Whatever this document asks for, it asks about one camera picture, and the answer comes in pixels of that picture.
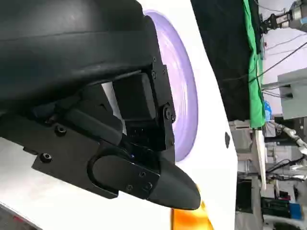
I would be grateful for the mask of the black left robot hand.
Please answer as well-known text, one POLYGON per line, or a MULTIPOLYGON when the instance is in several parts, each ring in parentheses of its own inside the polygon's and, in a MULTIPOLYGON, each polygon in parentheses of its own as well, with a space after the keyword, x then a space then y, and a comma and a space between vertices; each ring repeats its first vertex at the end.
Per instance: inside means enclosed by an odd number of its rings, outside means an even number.
POLYGON ((0 3, 0 135, 33 168, 103 196, 195 210, 155 25, 135 0, 0 3))

